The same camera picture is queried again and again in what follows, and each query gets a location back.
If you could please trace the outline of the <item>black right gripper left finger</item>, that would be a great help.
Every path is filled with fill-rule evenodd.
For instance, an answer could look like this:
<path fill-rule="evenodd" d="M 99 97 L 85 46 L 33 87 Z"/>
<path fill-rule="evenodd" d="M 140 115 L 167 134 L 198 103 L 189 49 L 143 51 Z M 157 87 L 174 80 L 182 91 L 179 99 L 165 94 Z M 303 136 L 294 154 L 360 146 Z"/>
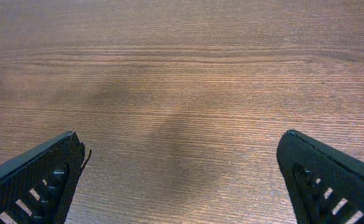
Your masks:
<path fill-rule="evenodd" d="M 64 223 L 90 156 L 77 134 L 67 131 L 1 164 L 0 216 Z"/>

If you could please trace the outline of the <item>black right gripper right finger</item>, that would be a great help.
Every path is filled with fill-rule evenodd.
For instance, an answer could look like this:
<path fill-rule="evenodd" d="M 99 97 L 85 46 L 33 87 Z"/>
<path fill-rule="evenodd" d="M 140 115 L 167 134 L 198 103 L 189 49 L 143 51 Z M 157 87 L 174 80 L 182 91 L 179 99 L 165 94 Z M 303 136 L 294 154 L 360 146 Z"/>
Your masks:
<path fill-rule="evenodd" d="M 364 223 L 364 162 L 293 129 L 276 157 L 298 223 Z"/>

